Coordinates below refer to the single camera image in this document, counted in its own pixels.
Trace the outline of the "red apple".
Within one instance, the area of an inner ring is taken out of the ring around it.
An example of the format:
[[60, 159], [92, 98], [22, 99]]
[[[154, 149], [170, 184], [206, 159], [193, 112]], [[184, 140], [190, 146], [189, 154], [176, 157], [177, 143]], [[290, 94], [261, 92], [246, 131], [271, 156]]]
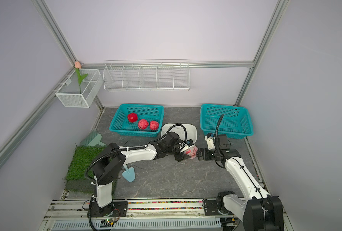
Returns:
[[157, 131], [158, 128], [159, 128], [159, 123], [157, 121], [151, 121], [150, 124], [149, 124], [149, 128], [150, 130], [152, 131]]
[[139, 122], [138, 122], [138, 128], [139, 128], [140, 130], [145, 130], [145, 129], [147, 129], [148, 125], [149, 125], [149, 123], [148, 123], [148, 121], [145, 120], [145, 119], [141, 119], [141, 120], [139, 120]]
[[197, 149], [190, 149], [190, 150], [188, 150], [187, 152], [186, 152], [186, 154], [188, 155], [188, 156], [190, 156], [190, 158], [191, 159], [194, 159], [194, 158], [196, 158], [196, 156], [197, 156], [197, 152], [198, 152], [198, 148]]
[[138, 115], [136, 113], [129, 113], [127, 115], [127, 119], [130, 123], [135, 123], [136, 121], [138, 121]]

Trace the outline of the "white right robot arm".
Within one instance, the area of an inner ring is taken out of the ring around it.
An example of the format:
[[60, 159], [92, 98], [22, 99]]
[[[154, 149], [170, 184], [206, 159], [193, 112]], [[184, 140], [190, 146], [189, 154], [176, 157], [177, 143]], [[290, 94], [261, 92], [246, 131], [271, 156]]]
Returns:
[[245, 199], [241, 200], [231, 191], [221, 192], [217, 197], [219, 211], [233, 213], [246, 231], [283, 231], [284, 213], [280, 198], [271, 196], [258, 183], [241, 154], [231, 148], [227, 136], [208, 133], [205, 141], [207, 148], [198, 150], [198, 158], [221, 163], [218, 166], [231, 174]]

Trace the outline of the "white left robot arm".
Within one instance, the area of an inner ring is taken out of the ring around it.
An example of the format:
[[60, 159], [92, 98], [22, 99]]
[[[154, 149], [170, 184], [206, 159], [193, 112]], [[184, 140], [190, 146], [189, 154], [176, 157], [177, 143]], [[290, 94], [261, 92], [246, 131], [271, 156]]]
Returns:
[[124, 147], [118, 146], [116, 143], [109, 144], [84, 171], [84, 177], [91, 180], [94, 186], [88, 217], [121, 215], [121, 211], [116, 208], [112, 197], [112, 186], [122, 168], [125, 169], [123, 177], [132, 181], [135, 173], [132, 167], [128, 168], [128, 164], [157, 160], [169, 154], [173, 154], [175, 160], [178, 161], [193, 146], [192, 140], [182, 140], [177, 133], [171, 131], [141, 146]]

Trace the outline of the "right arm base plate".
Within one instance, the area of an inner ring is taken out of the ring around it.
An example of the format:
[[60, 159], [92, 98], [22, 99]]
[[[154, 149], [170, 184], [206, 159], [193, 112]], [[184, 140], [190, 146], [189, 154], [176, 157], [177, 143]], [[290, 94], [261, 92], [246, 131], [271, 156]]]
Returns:
[[203, 199], [202, 207], [206, 216], [226, 215], [223, 211], [221, 202], [218, 200]]

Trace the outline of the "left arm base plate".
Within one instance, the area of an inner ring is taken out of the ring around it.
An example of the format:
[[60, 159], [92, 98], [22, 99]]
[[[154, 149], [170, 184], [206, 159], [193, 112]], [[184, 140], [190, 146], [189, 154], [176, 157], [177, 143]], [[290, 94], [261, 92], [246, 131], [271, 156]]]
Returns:
[[127, 214], [128, 205], [129, 203], [127, 201], [114, 201], [105, 207], [99, 207], [98, 203], [93, 201], [89, 206], [87, 217], [125, 217]]

